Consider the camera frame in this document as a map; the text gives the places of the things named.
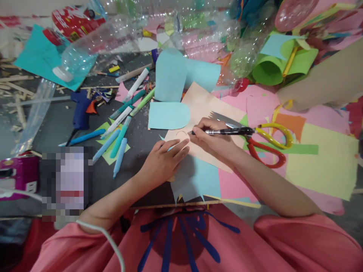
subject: cord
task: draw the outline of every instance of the cord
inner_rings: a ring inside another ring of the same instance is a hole
[[[2,188],[2,187],[0,187],[0,190],[5,191],[5,192],[13,192],[13,193],[21,194],[21,195],[30,196],[30,197],[32,197],[32,198],[34,198],[34,199],[36,199],[36,200],[38,200],[40,202],[42,201],[41,196],[39,196],[37,194],[34,194],[34,193],[27,192],[27,191],[16,190],[16,189],[6,189],[6,188]],[[118,249],[115,241],[112,239],[111,235],[107,232],[107,230],[105,230],[103,227],[88,224],[88,223],[82,222],[80,220],[77,220],[76,223],[81,225],[81,226],[93,229],[93,230],[98,230],[98,231],[102,232],[104,236],[106,236],[107,240],[109,241],[110,245],[112,246],[113,251],[115,252],[115,254],[116,254],[117,258],[118,258],[118,261],[120,262],[121,271],[124,272],[125,271],[124,259],[123,259],[122,255],[121,255],[121,252]]]

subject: blue marker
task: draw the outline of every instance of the blue marker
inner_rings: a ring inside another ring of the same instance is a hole
[[[118,157],[116,160],[116,164],[115,164],[115,168],[113,169],[113,179],[115,179],[118,171],[120,171],[120,166],[122,163],[122,158],[124,157],[124,153],[125,153],[125,149],[126,149],[126,145],[127,145],[127,139],[123,138],[120,148],[118,150]]]
[[[91,132],[89,134],[86,134],[86,135],[83,135],[81,137],[78,137],[76,139],[73,139],[70,143],[69,143],[69,146],[70,145],[74,145],[74,144],[78,144],[80,142],[83,142],[83,141],[86,141],[88,139],[91,139],[93,137],[96,137],[96,136],[99,136],[99,135],[102,135],[106,132],[106,130],[104,128],[100,129],[100,130],[96,130],[94,132]],[[67,144],[67,142],[64,142],[58,146],[65,146]]]
[[[117,151],[120,148],[121,141],[122,141],[122,139],[124,138],[124,136],[126,134],[126,131],[127,131],[127,128],[129,127],[130,122],[131,122],[131,116],[126,117],[124,126],[122,127],[121,132],[120,132],[120,134],[117,137],[115,146],[112,149],[112,152],[111,152],[111,155],[110,155],[110,158],[111,159],[113,159],[114,157],[116,157]]]
[[[116,140],[117,136],[120,134],[120,130],[116,130],[106,141],[106,143],[100,148],[100,150],[97,151],[97,153],[93,156],[92,162],[93,165],[96,163],[96,161],[105,153],[105,151],[108,149],[108,147],[113,143],[114,140]]]

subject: marker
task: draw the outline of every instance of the marker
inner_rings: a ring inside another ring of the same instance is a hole
[[[113,114],[111,114],[110,118],[115,120],[117,116],[119,116],[121,113],[126,110],[126,108],[132,104],[134,104],[137,100],[139,100],[141,97],[145,95],[146,91],[141,90],[138,92],[131,100],[127,101],[121,108],[119,108],[117,111],[115,111]]]
[[[113,122],[113,124],[106,130],[106,132],[101,136],[101,140],[106,139],[106,137],[114,131],[119,124],[129,115],[129,113],[133,110],[133,106],[130,105],[124,110],[123,113]]]
[[[110,158],[113,159],[114,157],[116,157],[117,155],[117,151],[121,145],[121,141],[122,139],[124,138],[125,134],[126,134],[126,131],[127,131],[127,128],[129,127],[129,124],[131,122],[131,116],[128,116],[125,120],[125,123],[124,123],[124,126],[122,127],[121,129],[121,132],[120,134],[118,135],[117,137],[117,140],[116,140],[116,143],[115,143],[115,146],[113,147],[112,149],[112,152],[111,152],[111,155],[110,155]]]
[[[122,103],[126,103],[127,101],[129,101],[132,98],[132,96],[136,92],[137,88],[141,85],[141,83],[146,78],[146,76],[149,73],[149,71],[150,71],[150,68],[149,67],[146,67],[143,70],[143,72],[141,73],[141,75],[137,78],[137,80],[135,81],[135,83],[132,85],[131,89],[127,93],[127,95],[126,95],[125,99],[122,101]]]
[[[83,136],[78,137],[78,138],[76,138],[76,139],[73,139],[73,140],[69,143],[69,145],[68,145],[68,146],[70,146],[70,145],[74,145],[74,144],[78,144],[78,143],[80,143],[80,142],[86,141],[86,140],[91,139],[91,138],[93,138],[93,137],[96,137],[96,136],[98,136],[98,135],[102,135],[102,134],[104,134],[105,132],[106,132],[106,130],[105,130],[104,128],[103,128],[103,129],[100,129],[100,130],[96,130],[96,131],[91,132],[91,133],[89,133],[89,134],[86,134],[86,135],[83,135]],[[64,143],[62,143],[62,144],[60,144],[60,145],[58,145],[58,146],[65,146],[66,144],[67,144],[67,142],[64,142]]]
[[[106,143],[100,148],[100,150],[97,151],[97,153],[93,156],[92,162],[93,165],[96,163],[96,161],[105,153],[105,151],[109,148],[109,146],[113,143],[114,140],[116,140],[117,136],[120,134],[120,130],[116,130],[111,137],[109,137],[106,141]]]
[[[121,142],[121,145],[120,145],[120,148],[119,148],[115,168],[113,169],[113,179],[115,179],[117,173],[120,171],[120,166],[121,166],[121,163],[122,163],[122,158],[124,157],[126,145],[127,145],[127,139],[123,138],[122,142]]]
[[[149,92],[143,100],[141,100],[140,104],[138,104],[137,107],[133,109],[133,111],[130,113],[130,115],[135,116],[135,114],[137,114],[139,112],[139,110],[141,110],[142,107],[145,106],[145,104],[147,102],[149,102],[150,99],[152,99],[154,94],[155,94],[155,88],[152,89],[151,92]]]

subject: pink shirt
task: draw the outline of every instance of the pink shirt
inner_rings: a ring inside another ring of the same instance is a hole
[[[222,204],[158,216],[140,210],[111,230],[126,271],[363,271],[359,244],[328,217],[260,217],[254,230]],[[33,269],[120,271],[103,234],[70,223],[49,238]]]

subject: green marker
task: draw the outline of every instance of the green marker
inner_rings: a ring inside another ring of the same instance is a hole
[[[154,94],[155,94],[155,87],[154,87],[154,89],[151,90],[151,92],[149,92],[147,94],[147,96],[145,96],[145,98],[143,100],[141,100],[140,104],[137,105],[137,107],[132,110],[132,112],[130,113],[130,115],[133,117],[135,114],[137,114],[139,112],[139,110],[141,110],[141,108],[143,106],[145,106],[145,104],[147,102],[149,102],[150,99],[152,99],[152,97],[154,96]]]

